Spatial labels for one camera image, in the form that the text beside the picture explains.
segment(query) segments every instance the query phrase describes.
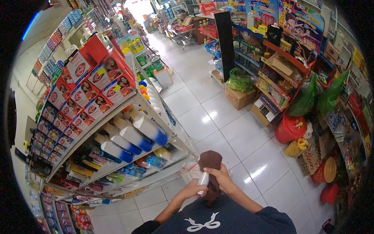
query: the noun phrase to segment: red plastic bucket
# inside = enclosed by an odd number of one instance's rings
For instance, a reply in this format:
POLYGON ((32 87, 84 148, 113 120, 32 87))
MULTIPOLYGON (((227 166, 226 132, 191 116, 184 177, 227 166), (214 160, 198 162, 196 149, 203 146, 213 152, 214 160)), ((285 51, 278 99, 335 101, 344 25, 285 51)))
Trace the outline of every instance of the red plastic bucket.
POLYGON ((331 183, 336 176, 336 161, 333 157, 329 157, 326 162, 317 169, 312 175, 314 183, 327 182, 331 183))
POLYGON ((336 196, 339 193, 339 186, 334 184, 333 186, 325 188, 321 193, 321 201, 333 205, 336 199, 336 196))
POLYGON ((286 114, 283 115, 282 122, 278 125, 275 131, 275 137, 277 140, 286 144, 293 140, 302 138, 306 132, 306 122, 304 117, 291 117, 286 114))

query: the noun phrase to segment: navy shirt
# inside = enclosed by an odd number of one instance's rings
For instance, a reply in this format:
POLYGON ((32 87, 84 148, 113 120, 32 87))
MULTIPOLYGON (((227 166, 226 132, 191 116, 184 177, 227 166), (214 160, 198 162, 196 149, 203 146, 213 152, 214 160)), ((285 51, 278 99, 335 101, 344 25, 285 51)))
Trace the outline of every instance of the navy shirt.
POLYGON ((226 195, 218 197, 211 207, 207 207, 205 203, 203 198, 197 199, 163 225, 148 221, 133 233, 296 234, 295 226, 287 214, 280 213, 273 207, 268 206, 257 213, 251 213, 226 195))

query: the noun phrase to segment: hand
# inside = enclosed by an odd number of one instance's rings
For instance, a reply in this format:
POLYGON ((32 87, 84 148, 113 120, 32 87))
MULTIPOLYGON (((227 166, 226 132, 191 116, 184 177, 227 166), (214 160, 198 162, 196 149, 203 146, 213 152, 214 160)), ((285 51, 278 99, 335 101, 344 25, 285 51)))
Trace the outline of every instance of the hand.
POLYGON ((221 163, 220 170, 204 167, 204 171, 215 176, 218 184, 220 185, 220 190, 222 190, 227 195, 229 195, 230 192, 233 191, 233 189, 236 187, 229 176, 229 172, 227 171, 225 164, 221 163))
POLYGON ((206 185, 197 185, 197 182, 199 179, 193 179, 191 182, 189 182, 186 187, 184 187, 177 195, 176 197, 181 197, 183 199, 189 199, 193 196, 195 197, 203 197, 206 195, 206 192, 208 191, 208 187, 206 185), (199 191, 204 191, 203 194, 199 195, 197 194, 199 191))

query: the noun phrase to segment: yellow basket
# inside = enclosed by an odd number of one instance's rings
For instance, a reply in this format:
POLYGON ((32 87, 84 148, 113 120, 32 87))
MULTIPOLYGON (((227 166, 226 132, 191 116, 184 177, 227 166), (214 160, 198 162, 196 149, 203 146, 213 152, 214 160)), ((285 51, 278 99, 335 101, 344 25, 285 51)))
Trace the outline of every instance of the yellow basket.
POLYGON ((299 157, 308 148, 308 146, 308 141, 300 138, 292 141, 284 150, 284 153, 291 157, 299 157))

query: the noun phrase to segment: red basket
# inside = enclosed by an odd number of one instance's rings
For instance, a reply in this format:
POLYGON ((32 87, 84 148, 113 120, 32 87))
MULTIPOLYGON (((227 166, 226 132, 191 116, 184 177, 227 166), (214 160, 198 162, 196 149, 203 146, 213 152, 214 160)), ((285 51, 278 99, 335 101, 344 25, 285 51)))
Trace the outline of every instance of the red basket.
POLYGON ((185 31, 188 31, 188 30, 191 30, 192 29, 192 25, 190 26, 183 26, 182 28, 177 28, 176 31, 178 31, 178 33, 183 33, 185 31))
POLYGON ((215 24, 208 24, 207 26, 199 28, 200 33, 208 37, 217 38, 217 28, 215 24))

